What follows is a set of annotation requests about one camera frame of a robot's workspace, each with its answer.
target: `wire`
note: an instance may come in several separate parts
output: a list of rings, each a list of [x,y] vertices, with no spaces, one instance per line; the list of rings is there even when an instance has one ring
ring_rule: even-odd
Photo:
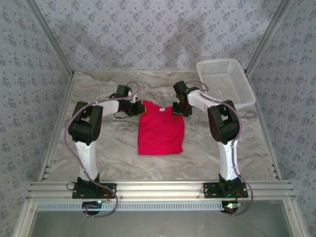
[[[136,83],[136,82],[134,82],[134,81],[131,81],[131,82],[129,82],[127,85],[129,85],[129,84],[131,84],[131,83],[134,83],[134,84],[137,85],[137,90],[136,90],[136,92],[135,92],[134,94],[131,94],[131,95],[126,96],[126,97],[123,97],[123,98],[105,98],[105,99],[103,99],[103,100],[99,100],[99,101],[96,101],[96,102],[91,102],[91,103],[86,104],[85,106],[83,106],[82,108],[80,108],[80,109],[72,116],[72,118],[71,118],[71,119],[69,120],[69,122],[67,123],[66,128],[65,128],[65,131],[64,131],[64,142],[65,142],[65,145],[66,145],[66,147],[68,148],[68,150],[76,157],[76,159],[78,160],[78,162],[79,162],[79,164],[80,164],[80,167],[82,168],[84,174],[87,176],[87,178],[89,179],[89,181],[90,181],[91,183],[93,183],[93,184],[95,184],[95,185],[97,185],[97,186],[99,186],[99,187],[101,187],[101,188],[103,188],[103,189],[105,189],[105,190],[111,192],[111,193],[114,195],[115,199],[116,199],[115,206],[114,206],[114,208],[113,208],[111,211],[109,211],[109,212],[106,213],[106,214],[97,215],[97,216],[89,215],[89,214],[85,211],[86,215],[89,216],[89,217],[100,218],[100,217],[106,217],[106,216],[109,216],[109,215],[113,214],[113,213],[115,212],[116,208],[118,207],[119,199],[118,199],[117,194],[116,194],[114,191],[112,191],[112,189],[110,189],[110,188],[108,188],[108,187],[106,187],[106,186],[103,186],[102,184],[99,184],[99,183],[95,182],[95,181],[89,176],[89,174],[87,173],[87,171],[86,171],[86,169],[85,169],[85,167],[84,167],[84,165],[83,165],[83,163],[82,163],[80,157],[79,157],[79,156],[77,155],[77,153],[69,146],[69,143],[67,142],[67,132],[68,132],[68,129],[69,129],[70,125],[73,123],[74,119],[75,119],[83,110],[85,110],[87,107],[89,107],[89,106],[91,106],[91,105],[98,104],[98,103],[102,103],[102,102],[106,102],[106,101],[111,101],[111,100],[124,100],[124,99],[129,99],[129,98],[133,98],[134,95],[137,95],[137,93],[138,93],[138,91],[139,91],[139,84]]]
[[[243,196],[240,194],[240,192],[236,192],[236,194],[241,197],[241,199],[242,199],[241,205],[243,205]]]
[[[200,188],[199,191],[200,191],[201,193],[205,194],[205,187],[202,186],[202,188]]]
[[[128,116],[125,116],[125,117],[117,117],[117,116],[115,116],[117,113],[114,113],[113,114],[113,116],[116,118],[116,119],[126,119],[126,118],[128,118]]]
[[[245,181],[245,180],[241,177],[241,175],[238,173],[238,171],[237,171],[237,169],[236,169],[235,160],[234,160],[234,156],[235,156],[234,143],[235,143],[235,141],[238,140],[238,138],[240,137],[241,132],[242,132],[241,117],[240,117],[240,115],[237,113],[237,111],[236,111],[232,106],[228,105],[227,103],[225,103],[225,102],[223,102],[223,101],[219,101],[219,100],[212,99],[212,98],[210,98],[209,96],[205,96],[205,95],[202,93],[202,91],[201,91],[201,93],[200,93],[200,96],[201,96],[202,98],[208,100],[208,101],[211,101],[211,102],[214,102],[214,103],[219,103],[219,104],[222,104],[222,105],[228,107],[229,109],[231,109],[231,110],[234,112],[234,114],[235,114],[235,115],[237,116],[237,118],[238,118],[239,132],[238,132],[237,136],[236,136],[236,137],[233,139],[233,141],[232,141],[232,163],[233,163],[233,169],[234,169],[234,172],[235,172],[236,176],[238,177],[238,179],[240,179],[242,182],[244,182],[244,183],[249,187],[249,190],[250,190],[250,193],[251,193],[250,203],[249,203],[249,205],[246,207],[245,210],[243,210],[243,211],[241,211],[241,212],[239,212],[239,213],[237,213],[237,214],[229,214],[229,215],[232,215],[232,216],[240,216],[240,215],[246,213],[246,212],[250,209],[250,207],[251,207],[251,205],[252,205],[252,203],[253,203],[253,190],[252,190],[252,187],[251,187],[251,185],[250,185],[247,181]]]
[[[74,189],[68,188],[68,185],[71,184],[71,183],[75,184],[75,182],[69,182],[68,184],[66,184],[66,189],[68,189],[68,190],[70,190],[70,191],[74,190]]]
[[[107,200],[109,201],[109,200],[110,200],[110,195],[109,195],[108,190],[106,190],[106,189],[103,189],[103,190],[104,190],[104,191],[105,191],[105,193],[107,194]]]
[[[201,85],[204,85],[204,87],[205,87],[205,89],[201,89],[201,91],[202,92],[204,92],[204,91],[209,91],[209,88],[208,88],[208,86],[205,84],[205,83],[203,83],[202,81],[199,81],[199,80],[190,80],[190,81],[188,81],[187,83],[199,83],[199,84],[201,84]]]

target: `wall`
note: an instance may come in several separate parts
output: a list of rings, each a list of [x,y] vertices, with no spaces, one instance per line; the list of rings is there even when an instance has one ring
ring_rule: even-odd
[[[22,0],[1,0],[0,236],[38,179],[69,76]]]
[[[245,68],[279,0],[37,0],[77,71]]]
[[[251,76],[284,179],[316,236],[316,3],[295,1]]]

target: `marble surface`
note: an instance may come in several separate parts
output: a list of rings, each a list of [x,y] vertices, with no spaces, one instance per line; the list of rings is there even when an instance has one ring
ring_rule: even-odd
[[[180,80],[199,80],[196,72],[89,72],[75,73],[74,87],[67,107],[70,119],[77,101],[103,99],[116,91],[118,84],[136,81],[141,100],[168,107],[177,101],[173,85]],[[238,142],[238,167],[245,179],[274,179],[268,147],[254,106],[239,110],[243,133]],[[168,156],[137,155],[139,117],[117,119],[103,117],[96,145],[97,165],[101,179],[110,180],[214,180],[220,170],[219,149],[211,137],[207,115],[193,108],[185,118],[183,152]],[[68,136],[71,147],[74,142]],[[49,170],[49,180],[75,180],[79,164],[67,150],[61,131]]]

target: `red shirt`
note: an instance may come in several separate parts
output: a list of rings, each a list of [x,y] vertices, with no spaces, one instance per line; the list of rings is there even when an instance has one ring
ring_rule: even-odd
[[[146,112],[141,115],[138,128],[139,155],[168,155],[183,152],[184,121],[172,115],[172,106],[161,108],[144,101]]]

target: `basket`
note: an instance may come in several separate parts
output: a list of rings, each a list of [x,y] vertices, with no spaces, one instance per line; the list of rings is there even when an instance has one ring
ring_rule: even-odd
[[[209,88],[204,93],[214,99],[231,100],[237,110],[256,102],[248,79],[236,59],[200,61],[197,72],[200,81]]]

